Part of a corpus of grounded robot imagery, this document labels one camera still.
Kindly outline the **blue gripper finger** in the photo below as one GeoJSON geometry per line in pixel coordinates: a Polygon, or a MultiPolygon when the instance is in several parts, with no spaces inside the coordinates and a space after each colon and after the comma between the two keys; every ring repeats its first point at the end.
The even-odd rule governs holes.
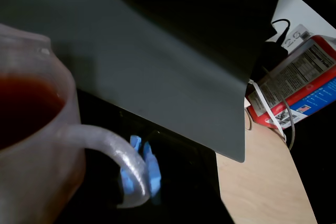
{"type": "Polygon", "coordinates": [[[158,160],[152,152],[149,142],[144,143],[143,157],[148,169],[148,181],[150,185],[151,200],[154,205],[160,205],[161,172],[158,160]]]}
{"type": "MultiPolygon", "coordinates": [[[[130,137],[130,145],[138,152],[141,146],[141,138],[136,135],[131,135],[130,137]]],[[[123,168],[120,169],[120,178],[121,178],[121,186],[123,189],[123,193],[125,195],[132,194],[134,192],[133,181],[130,178],[130,175],[123,168]]]]}

